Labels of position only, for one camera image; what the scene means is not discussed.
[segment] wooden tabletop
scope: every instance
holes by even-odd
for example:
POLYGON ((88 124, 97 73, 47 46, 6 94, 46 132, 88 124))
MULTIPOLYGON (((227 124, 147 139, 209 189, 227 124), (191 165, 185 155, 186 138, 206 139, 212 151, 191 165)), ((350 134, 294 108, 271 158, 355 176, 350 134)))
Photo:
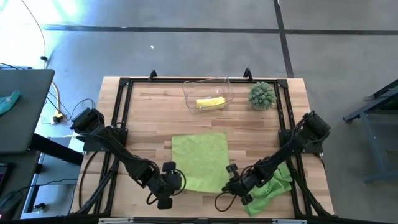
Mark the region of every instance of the wooden tabletop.
MULTIPOLYGON (((120 77, 104 77, 97 108, 105 116, 105 124, 111 122, 114 102, 120 77)), ((310 111, 304 80, 288 78, 290 99, 295 121, 310 111)), ((174 135, 222 132, 227 134, 229 159, 240 169, 254 164, 259 159, 275 153, 279 149, 277 132, 280 129, 276 105, 266 111, 256 111, 248 105, 250 84, 232 84, 234 100, 228 110, 211 111, 202 114, 190 114, 185 104, 181 83, 135 83, 127 119, 129 136, 126 148, 133 154, 155 161, 159 166, 172 160, 171 139, 174 135)), ((284 94, 281 92, 282 107, 287 114, 284 94)), ((124 100, 121 103, 119 119, 123 113, 124 100)), ((81 173, 90 155, 85 156, 81 173)), ((88 168, 82 187, 83 203, 90 197, 98 185, 104 153, 100 152, 88 168)), ((308 188, 326 211, 333 213, 325 171, 319 158, 303 154, 303 164, 308 188)), ((108 187, 105 190, 102 209, 106 204, 108 187)), ((300 208, 304 211, 301 197, 300 208)), ((78 210, 78 194, 72 205, 72 212, 78 210)), ((216 194, 184 190, 173 197, 173 208, 158 210, 156 203, 146 204, 148 188, 140 188, 127 174, 124 165, 119 166, 112 216, 131 217, 220 217, 247 218, 240 200, 235 200, 231 209, 221 213, 214 208, 216 194)), ((232 197, 220 197, 218 206, 225 208, 232 197)), ((269 206, 255 218, 292 218, 294 217, 290 192, 274 198, 269 206)))

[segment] microfiber cloth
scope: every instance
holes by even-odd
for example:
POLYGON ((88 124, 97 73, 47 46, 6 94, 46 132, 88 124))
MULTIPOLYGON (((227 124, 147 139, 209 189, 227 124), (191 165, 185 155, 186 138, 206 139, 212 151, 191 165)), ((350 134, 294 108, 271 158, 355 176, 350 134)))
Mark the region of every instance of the microfiber cloth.
POLYGON ((292 190, 290 182, 292 177, 290 176, 289 169, 286 163, 281 163, 278 169, 274 172, 274 176, 261 188, 254 187, 250 191, 250 195, 253 201, 244 207, 244 210, 248 215, 255 216, 259 212, 262 212, 269 204, 269 201, 286 192, 292 190))
POLYGON ((0 115, 9 111, 14 103, 18 100, 19 91, 12 92, 11 96, 1 97, 0 98, 0 115))
POLYGON ((187 190, 220 193, 229 181, 225 133, 173 136, 172 160, 187 178, 187 190))

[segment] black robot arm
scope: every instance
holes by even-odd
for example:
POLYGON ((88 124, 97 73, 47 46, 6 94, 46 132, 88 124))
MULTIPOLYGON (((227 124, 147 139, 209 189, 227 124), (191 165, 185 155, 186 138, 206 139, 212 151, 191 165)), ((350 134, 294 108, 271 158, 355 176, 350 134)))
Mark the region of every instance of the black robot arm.
POLYGON ((159 209, 170 209, 176 190, 180 190, 182 178, 175 169, 174 162, 163 164, 162 174, 157 164, 148 159, 131 154, 119 141, 120 131, 112 126, 104 126, 104 116, 96 109, 86 109, 72 120, 71 129, 80 134, 77 138, 85 141, 98 141, 114 154, 126 167, 129 176, 142 188, 148 186, 156 197, 159 209))
POLYGON ((244 205, 251 203, 253 199, 249 192, 254 186, 262 187, 272 178, 279 164, 291 156, 301 153, 309 144, 321 144, 329 135, 329 130, 329 125, 314 111, 305 114, 292 130, 290 140, 275 154, 246 167, 241 175, 237 172, 236 164, 227 166, 227 171, 233 176, 222 188, 222 191, 241 197, 244 205))

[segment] green plant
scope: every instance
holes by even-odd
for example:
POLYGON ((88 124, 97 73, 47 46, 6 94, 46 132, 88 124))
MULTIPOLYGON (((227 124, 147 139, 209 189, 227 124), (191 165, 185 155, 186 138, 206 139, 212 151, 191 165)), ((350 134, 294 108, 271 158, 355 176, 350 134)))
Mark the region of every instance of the green plant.
POLYGON ((257 82, 250 89, 249 102, 256 110, 268 110, 276 102, 275 91, 268 83, 257 82))

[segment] concrete floor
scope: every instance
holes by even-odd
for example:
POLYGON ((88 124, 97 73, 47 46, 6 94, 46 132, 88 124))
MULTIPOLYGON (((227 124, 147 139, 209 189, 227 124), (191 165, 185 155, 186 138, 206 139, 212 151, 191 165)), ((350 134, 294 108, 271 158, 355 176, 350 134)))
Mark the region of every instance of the concrete floor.
MULTIPOLYGON (((271 0, 26 2, 43 24, 277 28, 271 0)), ((279 2, 287 29, 398 29, 394 10, 398 2, 393 0, 279 2)), ((0 19, 0 28, 8 31, 0 40, 8 44, 0 52, 0 62, 40 68, 41 38, 23 5, 10 1, 1 16, 8 20, 0 19), (14 16, 22 22, 10 19, 14 16)), ((149 75, 156 69, 159 75, 240 77, 250 67, 256 77, 287 76, 278 34, 44 33, 47 55, 51 55, 49 68, 56 71, 54 80, 62 102, 70 109, 83 98, 96 101, 105 75, 149 75)), ((365 175, 375 171, 369 144, 359 121, 348 125, 342 117, 363 105, 364 96, 398 77, 398 37, 287 35, 287 43, 294 77, 305 79, 311 108, 332 127, 324 150, 335 213, 344 218, 397 223, 398 182, 363 182, 365 175)), ((46 104, 43 117, 48 119, 52 113, 53 108, 46 104)), ((41 123, 37 132, 45 136, 70 134, 67 125, 41 123)))

